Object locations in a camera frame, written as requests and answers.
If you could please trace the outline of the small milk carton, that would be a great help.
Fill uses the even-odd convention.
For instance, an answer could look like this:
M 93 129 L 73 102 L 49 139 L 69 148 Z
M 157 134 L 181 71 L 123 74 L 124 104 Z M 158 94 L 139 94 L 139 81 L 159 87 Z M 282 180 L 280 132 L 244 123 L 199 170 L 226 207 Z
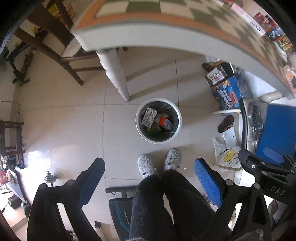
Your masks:
M 170 120 L 165 116 L 162 116 L 159 119 L 159 126 L 166 131 L 170 131 L 172 128 L 172 124 L 171 124 Z

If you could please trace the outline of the silver pill blister pack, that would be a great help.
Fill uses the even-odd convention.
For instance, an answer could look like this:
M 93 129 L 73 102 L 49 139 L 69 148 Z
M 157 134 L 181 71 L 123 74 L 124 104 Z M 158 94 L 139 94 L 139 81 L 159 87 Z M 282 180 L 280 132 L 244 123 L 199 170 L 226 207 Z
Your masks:
M 147 108 L 144 116 L 142 118 L 141 124 L 143 126 L 146 126 L 148 128 L 152 127 L 152 124 L 154 123 L 154 119 L 157 116 L 157 111 L 153 108 Z

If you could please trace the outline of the white round trash bin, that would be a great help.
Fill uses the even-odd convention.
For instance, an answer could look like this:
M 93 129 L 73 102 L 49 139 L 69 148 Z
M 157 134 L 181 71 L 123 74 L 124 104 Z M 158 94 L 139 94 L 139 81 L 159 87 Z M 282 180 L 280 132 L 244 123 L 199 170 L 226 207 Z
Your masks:
M 138 108 L 135 125 L 144 140 L 160 145 L 168 143 L 179 134 L 182 116 L 178 107 L 170 100 L 153 98 Z

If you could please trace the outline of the blue folder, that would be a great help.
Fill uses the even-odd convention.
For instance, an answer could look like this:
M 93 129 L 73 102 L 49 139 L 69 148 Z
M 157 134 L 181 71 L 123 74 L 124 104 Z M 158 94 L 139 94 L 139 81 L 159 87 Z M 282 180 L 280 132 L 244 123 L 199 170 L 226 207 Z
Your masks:
M 256 156 L 269 164 L 280 166 L 283 156 L 295 153 L 295 107 L 270 104 L 256 150 Z

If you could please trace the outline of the white smiley plastic bag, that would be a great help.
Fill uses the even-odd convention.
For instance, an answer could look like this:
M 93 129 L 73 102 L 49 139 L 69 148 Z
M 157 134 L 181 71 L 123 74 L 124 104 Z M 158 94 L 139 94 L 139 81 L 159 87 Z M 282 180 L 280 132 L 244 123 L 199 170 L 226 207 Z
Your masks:
M 238 158 L 238 153 L 241 150 L 239 146 L 231 144 L 230 147 L 227 147 L 226 143 L 221 138 L 214 138 L 212 141 L 215 151 L 216 165 L 219 168 L 233 171 L 239 171 L 242 169 L 241 162 Z

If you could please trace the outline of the black fuzzy trouser legs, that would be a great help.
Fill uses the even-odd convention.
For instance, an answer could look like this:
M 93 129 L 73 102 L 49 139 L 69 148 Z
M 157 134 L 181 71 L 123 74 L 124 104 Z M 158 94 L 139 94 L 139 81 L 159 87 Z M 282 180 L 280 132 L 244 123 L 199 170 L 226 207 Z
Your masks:
M 138 185 L 129 240 L 198 240 L 214 216 L 202 194 L 181 173 L 168 170 Z

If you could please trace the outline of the black red slipper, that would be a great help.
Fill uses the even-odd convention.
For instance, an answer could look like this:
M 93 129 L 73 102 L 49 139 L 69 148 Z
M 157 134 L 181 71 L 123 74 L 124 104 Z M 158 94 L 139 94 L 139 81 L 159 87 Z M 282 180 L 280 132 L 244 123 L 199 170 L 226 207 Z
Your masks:
M 222 123 L 218 126 L 217 130 L 219 133 L 223 133 L 227 130 L 229 130 L 230 128 L 232 128 L 234 123 L 234 117 L 233 115 L 227 115 L 224 120 L 222 121 Z

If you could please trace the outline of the blue toy box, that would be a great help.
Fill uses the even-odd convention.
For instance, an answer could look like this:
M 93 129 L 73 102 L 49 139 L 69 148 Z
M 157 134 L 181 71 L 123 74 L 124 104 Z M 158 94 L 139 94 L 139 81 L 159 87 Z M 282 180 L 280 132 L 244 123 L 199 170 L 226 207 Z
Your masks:
M 236 76 L 223 80 L 212 87 L 211 93 L 220 110 L 238 109 L 239 100 L 243 98 L 243 92 L 240 90 L 240 84 Z

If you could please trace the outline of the right grey slipper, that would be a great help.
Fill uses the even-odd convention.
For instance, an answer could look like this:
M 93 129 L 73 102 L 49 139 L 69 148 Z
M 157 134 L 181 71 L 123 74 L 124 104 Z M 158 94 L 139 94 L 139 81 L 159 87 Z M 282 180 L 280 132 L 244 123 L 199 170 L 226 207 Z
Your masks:
M 182 152 L 178 148 L 173 148 L 168 151 L 164 163 L 164 170 L 177 170 L 182 162 Z

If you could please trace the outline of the grey slipper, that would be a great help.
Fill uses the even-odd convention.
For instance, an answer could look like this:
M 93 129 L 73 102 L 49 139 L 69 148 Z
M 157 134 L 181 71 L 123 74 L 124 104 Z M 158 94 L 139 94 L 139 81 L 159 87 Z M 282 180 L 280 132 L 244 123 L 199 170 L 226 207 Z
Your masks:
M 178 148 L 173 148 L 168 151 L 164 163 L 164 170 L 177 170 L 182 162 L 182 152 Z
M 137 166 L 138 166 L 138 170 L 143 178 L 158 174 L 158 170 L 154 164 L 154 160 L 148 154 L 141 155 L 138 158 Z

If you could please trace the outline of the left grey slipper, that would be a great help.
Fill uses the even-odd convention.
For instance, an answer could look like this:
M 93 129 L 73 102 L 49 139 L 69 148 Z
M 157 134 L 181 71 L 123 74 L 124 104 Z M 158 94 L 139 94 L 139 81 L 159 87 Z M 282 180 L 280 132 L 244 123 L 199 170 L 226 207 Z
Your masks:
M 148 154 L 141 155 L 138 158 L 137 166 L 138 166 L 138 170 L 143 178 L 158 174 L 158 170 L 154 164 L 154 160 Z

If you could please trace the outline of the black white product box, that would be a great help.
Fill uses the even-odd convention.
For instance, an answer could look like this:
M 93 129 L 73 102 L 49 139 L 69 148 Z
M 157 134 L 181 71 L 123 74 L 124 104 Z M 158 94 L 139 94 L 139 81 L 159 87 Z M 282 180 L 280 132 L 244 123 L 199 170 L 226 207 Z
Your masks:
M 208 85 L 210 87 L 213 87 L 218 82 L 224 80 L 226 76 L 227 76 L 227 73 L 223 68 L 216 67 L 205 76 L 205 79 Z

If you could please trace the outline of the long white toothpaste box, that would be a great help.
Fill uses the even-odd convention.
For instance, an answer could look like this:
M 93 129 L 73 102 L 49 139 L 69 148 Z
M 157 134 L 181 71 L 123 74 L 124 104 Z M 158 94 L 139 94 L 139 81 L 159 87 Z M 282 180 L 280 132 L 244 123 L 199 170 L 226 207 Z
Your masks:
M 237 15 L 239 15 L 250 27 L 252 27 L 260 37 L 266 34 L 263 27 L 252 17 L 250 16 L 243 8 L 241 8 L 238 4 L 233 3 L 231 8 Z

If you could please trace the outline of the red cola can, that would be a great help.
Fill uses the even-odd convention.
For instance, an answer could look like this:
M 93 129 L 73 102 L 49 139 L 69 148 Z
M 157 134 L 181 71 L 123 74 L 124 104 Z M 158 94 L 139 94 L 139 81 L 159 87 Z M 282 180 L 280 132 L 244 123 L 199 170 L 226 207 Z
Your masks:
M 265 16 L 262 15 L 260 12 L 256 13 L 254 16 L 253 16 L 254 20 L 256 22 L 258 22 L 260 25 L 262 24 L 262 22 L 264 22 L 265 20 Z

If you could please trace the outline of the green white checkered table mat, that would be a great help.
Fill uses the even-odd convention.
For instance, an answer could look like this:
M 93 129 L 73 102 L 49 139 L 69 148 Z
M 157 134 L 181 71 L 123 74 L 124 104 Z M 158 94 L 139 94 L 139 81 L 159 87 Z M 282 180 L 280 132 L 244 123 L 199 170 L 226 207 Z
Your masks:
M 162 47 L 235 64 L 284 96 L 293 93 L 275 45 L 237 5 L 215 1 L 94 1 L 72 32 L 86 51 Z

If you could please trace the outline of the white table leg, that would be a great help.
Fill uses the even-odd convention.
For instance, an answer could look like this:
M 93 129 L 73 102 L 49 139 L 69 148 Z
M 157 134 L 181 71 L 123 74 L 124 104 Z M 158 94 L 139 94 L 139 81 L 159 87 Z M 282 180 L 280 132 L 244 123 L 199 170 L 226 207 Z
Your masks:
M 125 72 L 121 66 L 118 52 L 115 48 L 101 49 L 95 51 L 99 57 L 101 66 L 105 70 L 106 76 L 117 89 L 121 97 L 126 101 L 130 101 Z

